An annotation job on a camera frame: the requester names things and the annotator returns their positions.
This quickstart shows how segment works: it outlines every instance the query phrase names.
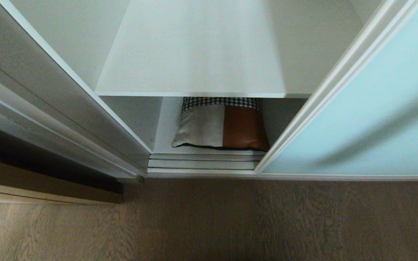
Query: gray fabric panel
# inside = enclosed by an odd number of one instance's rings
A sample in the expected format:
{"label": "gray fabric panel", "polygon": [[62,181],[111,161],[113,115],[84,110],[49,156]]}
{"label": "gray fabric panel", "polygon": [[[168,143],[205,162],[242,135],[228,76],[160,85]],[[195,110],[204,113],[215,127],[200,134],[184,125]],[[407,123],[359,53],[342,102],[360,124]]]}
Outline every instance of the gray fabric panel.
{"label": "gray fabric panel", "polygon": [[180,127],[172,147],[189,143],[222,147],[224,141],[224,105],[196,107],[181,115]]}

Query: hardwood floor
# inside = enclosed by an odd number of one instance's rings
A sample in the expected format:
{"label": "hardwood floor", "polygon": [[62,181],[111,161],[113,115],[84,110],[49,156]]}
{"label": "hardwood floor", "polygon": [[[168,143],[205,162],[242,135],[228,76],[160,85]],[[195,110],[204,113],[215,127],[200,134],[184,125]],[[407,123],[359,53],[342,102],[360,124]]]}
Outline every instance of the hardwood floor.
{"label": "hardwood floor", "polygon": [[418,182],[148,179],[121,205],[0,203],[5,260],[418,261]]}

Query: shelf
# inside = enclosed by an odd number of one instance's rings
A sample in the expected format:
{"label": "shelf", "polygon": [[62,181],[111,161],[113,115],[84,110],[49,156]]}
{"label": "shelf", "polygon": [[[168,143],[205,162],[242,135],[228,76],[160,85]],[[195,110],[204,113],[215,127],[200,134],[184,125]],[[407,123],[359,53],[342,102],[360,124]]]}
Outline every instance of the shelf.
{"label": "shelf", "polygon": [[134,1],[95,91],[308,98],[361,28],[347,1]]}

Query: pillow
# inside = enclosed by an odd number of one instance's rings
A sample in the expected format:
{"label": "pillow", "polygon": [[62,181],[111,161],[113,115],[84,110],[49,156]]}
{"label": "pillow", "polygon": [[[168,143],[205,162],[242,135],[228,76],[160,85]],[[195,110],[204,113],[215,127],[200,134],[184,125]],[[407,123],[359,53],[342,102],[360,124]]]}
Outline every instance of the pillow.
{"label": "pillow", "polygon": [[184,97],[172,147],[270,149],[259,98]]}

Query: white cabinet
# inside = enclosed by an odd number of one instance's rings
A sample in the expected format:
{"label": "white cabinet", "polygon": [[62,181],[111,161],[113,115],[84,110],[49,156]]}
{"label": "white cabinet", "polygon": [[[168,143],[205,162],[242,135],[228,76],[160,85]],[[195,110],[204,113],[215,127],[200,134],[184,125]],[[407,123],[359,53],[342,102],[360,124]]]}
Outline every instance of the white cabinet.
{"label": "white cabinet", "polygon": [[[82,106],[101,107],[134,141],[114,141],[106,125],[83,120],[87,131],[100,133],[100,147],[116,156],[127,154],[127,147],[146,151],[148,177],[254,178],[418,9],[416,0],[366,3],[0,0],[11,16],[0,12],[0,19],[20,24],[39,45],[32,49],[41,47],[53,59],[43,62],[57,63],[77,84],[69,88],[84,91],[75,95],[90,104],[67,99],[72,94],[62,88],[43,101],[86,119],[96,115]],[[43,75],[33,77],[43,81]],[[172,148],[183,96],[263,98],[272,149]]]}

